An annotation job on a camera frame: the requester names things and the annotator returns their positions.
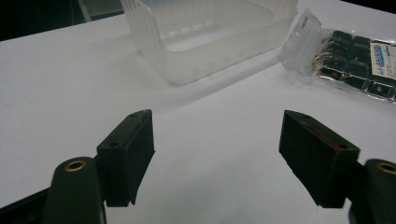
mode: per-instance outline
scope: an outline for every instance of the label with blue text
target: label with blue text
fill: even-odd
[[[373,75],[396,80],[396,47],[370,43]]]

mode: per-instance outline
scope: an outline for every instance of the white label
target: white label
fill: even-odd
[[[370,43],[373,75],[396,80],[396,47]]]

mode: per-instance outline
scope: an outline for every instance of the clear plastic container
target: clear plastic container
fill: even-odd
[[[121,0],[138,49],[178,85],[279,47],[298,0]]]

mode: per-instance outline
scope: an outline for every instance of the clear plastic packaging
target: clear plastic packaging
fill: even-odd
[[[396,103],[395,42],[325,29],[309,9],[297,22],[278,59],[302,82],[326,80],[347,91]]]
[[[134,42],[173,84],[279,47],[298,0],[121,0]]]

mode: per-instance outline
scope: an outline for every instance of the white table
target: white table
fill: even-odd
[[[396,38],[396,15],[336,0],[309,6],[329,28]],[[136,206],[107,208],[108,223],[348,223],[350,203],[317,207],[278,153],[283,111],[318,119],[365,163],[396,161],[396,106],[303,85],[280,63],[226,74],[168,85],[123,15],[1,42],[0,207],[47,188],[58,164],[93,157],[125,116],[151,108],[157,152]]]

